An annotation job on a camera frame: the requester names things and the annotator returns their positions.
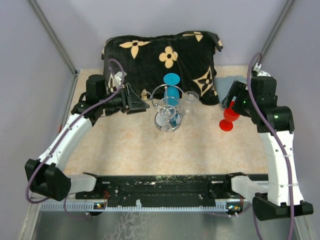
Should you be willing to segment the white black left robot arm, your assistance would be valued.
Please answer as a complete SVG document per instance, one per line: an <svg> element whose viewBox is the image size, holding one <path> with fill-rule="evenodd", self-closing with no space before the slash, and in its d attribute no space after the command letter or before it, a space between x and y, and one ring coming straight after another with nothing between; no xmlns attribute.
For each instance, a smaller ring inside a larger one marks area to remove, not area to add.
<svg viewBox="0 0 320 240"><path fill-rule="evenodd" d="M81 192L87 192L95 199L103 195L104 186L97 182L96 175L65 175L64 170L71 154L104 112L130 115L145 112L150 108L150 105L133 91L130 84L121 83L118 89L108 94L105 82L101 74L88 77L86 91L81 94L53 143L37 159L26 162L24 169L28 183L25 197L28 202L34 202L29 196L30 192L44 196L46 200L56 201Z"/></svg>

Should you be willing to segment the clear wine glass front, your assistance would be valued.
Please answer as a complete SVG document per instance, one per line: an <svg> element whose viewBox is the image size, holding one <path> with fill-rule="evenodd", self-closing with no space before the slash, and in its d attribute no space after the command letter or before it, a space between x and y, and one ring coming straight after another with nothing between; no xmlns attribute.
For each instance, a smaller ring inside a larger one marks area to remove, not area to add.
<svg viewBox="0 0 320 240"><path fill-rule="evenodd" d="M172 125L170 124L170 120L176 115L176 109L172 105L165 104L160 108L158 115L158 124L161 127L161 131L163 133L172 132Z"/></svg>

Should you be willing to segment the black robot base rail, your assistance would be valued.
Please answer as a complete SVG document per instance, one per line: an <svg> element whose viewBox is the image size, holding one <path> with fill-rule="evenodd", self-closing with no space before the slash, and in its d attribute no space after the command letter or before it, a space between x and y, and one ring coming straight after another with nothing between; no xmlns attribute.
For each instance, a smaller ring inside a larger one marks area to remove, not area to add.
<svg viewBox="0 0 320 240"><path fill-rule="evenodd" d="M214 207L216 200L237 195L231 178L243 172L200 175L98 175L91 191L78 192L77 200L106 200L108 207L144 208Z"/></svg>

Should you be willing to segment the red plastic wine glass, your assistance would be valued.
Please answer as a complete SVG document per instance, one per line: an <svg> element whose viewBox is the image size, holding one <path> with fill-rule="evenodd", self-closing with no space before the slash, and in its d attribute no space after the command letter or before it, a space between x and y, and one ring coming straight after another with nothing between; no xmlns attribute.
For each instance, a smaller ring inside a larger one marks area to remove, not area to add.
<svg viewBox="0 0 320 240"><path fill-rule="evenodd" d="M232 109L234 103L235 103L235 101L231 101L229 107L224 109L224 111L223 111L224 119L222 119L219 122L220 129L225 132L231 131L234 127L233 122L235 122L240 117L240 114L236 113Z"/></svg>

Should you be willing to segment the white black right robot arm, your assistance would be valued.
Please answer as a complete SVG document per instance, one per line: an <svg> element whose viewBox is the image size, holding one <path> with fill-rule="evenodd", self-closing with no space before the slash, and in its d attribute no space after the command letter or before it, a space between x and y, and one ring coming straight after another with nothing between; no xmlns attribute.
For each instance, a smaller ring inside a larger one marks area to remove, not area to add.
<svg viewBox="0 0 320 240"><path fill-rule="evenodd" d="M235 80L222 100L223 108L249 117L256 125L267 159L268 188L242 172L227 174L223 192L247 199L260 221L311 215L314 207L299 188L293 154L294 120L289 107L278 106L277 81L254 76L250 84Z"/></svg>

